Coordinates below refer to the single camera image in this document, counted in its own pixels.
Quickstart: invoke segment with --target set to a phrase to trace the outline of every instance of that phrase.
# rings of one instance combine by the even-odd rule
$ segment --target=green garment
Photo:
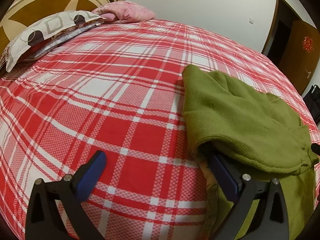
[[[182,77],[183,116],[195,159],[199,163],[206,160],[197,149],[212,141],[223,154],[239,162],[239,169],[243,164],[251,166],[250,173],[245,172],[253,178],[279,178],[288,209],[290,239],[294,239],[314,206],[313,165],[319,159],[311,151],[308,127],[279,97],[257,92],[220,71],[206,73],[188,65]],[[232,206],[218,185],[208,188],[208,198],[208,219],[201,238],[217,229]],[[256,205],[255,201],[237,238],[245,234]]]

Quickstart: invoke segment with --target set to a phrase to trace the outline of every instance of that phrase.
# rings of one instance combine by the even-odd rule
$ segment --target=door handle
[[[311,75],[311,71],[306,70],[306,72],[308,73],[307,78],[309,78],[309,77],[310,77],[310,75]]]

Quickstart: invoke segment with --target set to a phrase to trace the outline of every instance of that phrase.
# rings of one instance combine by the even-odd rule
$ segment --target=wooden door
[[[304,21],[294,21],[278,68],[300,95],[314,73],[319,56],[320,34],[318,30]]]

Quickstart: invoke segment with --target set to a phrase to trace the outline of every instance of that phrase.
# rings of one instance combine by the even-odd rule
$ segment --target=red plaid bedsheet
[[[106,239],[196,239],[206,193],[181,115],[190,63],[281,97],[320,141],[299,94],[260,53],[164,20],[103,25],[0,80],[0,212],[12,231],[24,239],[37,178],[60,180],[102,149],[107,167],[82,206]]]

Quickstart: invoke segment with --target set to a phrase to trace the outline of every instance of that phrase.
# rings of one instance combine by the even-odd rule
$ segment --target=red door decoration
[[[304,37],[304,41],[303,41],[303,48],[307,51],[307,52],[311,52],[313,51],[313,47],[312,47],[312,39],[310,39],[308,36]]]

